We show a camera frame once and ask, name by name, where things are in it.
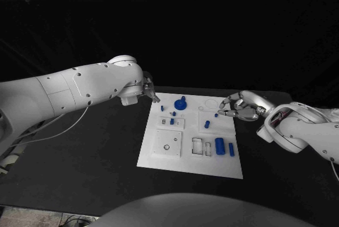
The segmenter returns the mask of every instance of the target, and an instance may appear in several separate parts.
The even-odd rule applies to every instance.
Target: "table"
[[[157,92],[226,97],[239,90],[155,87]],[[256,92],[275,104],[282,92]],[[298,154],[256,136],[263,119],[234,120],[243,180],[135,166],[151,99],[123,107],[119,98],[89,107],[58,137],[27,145],[0,180],[0,205],[100,216],[132,200],[164,193],[201,193],[266,206],[315,226],[335,221],[339,186],[328,162],[309,147]],[[35,134],[63,131],[83,109]]]

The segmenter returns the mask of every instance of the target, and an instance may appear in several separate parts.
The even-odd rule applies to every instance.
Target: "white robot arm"
[[[146,95],[159,102],[148,72],[128,55],[107,63],[0,83],[0,155],[19,134],[40,121],[92,106],[115,96],[122,105]]]
[[[265,117],[256,134],[266,142],[275,141],[294,153],[309,145],[324,159],[339,164],[339,118],[334,110],[320,110],[298,102],[276,107],[250,91],[240,91],[227,96],[219,108],[223,108],[230,100],[236,100],[234,110],[220,109],[220,115],[237,117],[245,121]]]

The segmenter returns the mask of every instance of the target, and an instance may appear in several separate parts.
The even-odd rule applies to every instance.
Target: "white board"
[[[181,96],[185,97],[187,107],[178,111],[174,101]],[[233,119],[221,115],[214,117],[223,98],[167,93],[157,93],[157,97],[161,101],[151,104],[136,166],[242,179]],[[216,154],[214,138],[223,139],[224,155]],[[229,143],[233,144],[233,157],[229,155]],[[201,154],[193,154],[193,148]]]

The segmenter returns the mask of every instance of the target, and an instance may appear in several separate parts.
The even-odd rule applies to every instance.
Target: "blue cylinder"
[[[182,96],[181,99],[174,102],[174,108],[177,110],[182,110],[185,107],[187,107],[187,103],[185,103],[185,98]]]
[[[208,127],[208,121],[206,121],[204,123],[204,128],[207,129],[207,127]]]
[[[216,149],[216,154],[217,155],[223,155],[224,152],[224,145],[223,145],[223,139],[221,138],[216,138],[214,139],[214,149]]]
[[[230,157],[233,157],[234,156],[233,144],[227,143],[227,147],[229,147],[229,155]]]

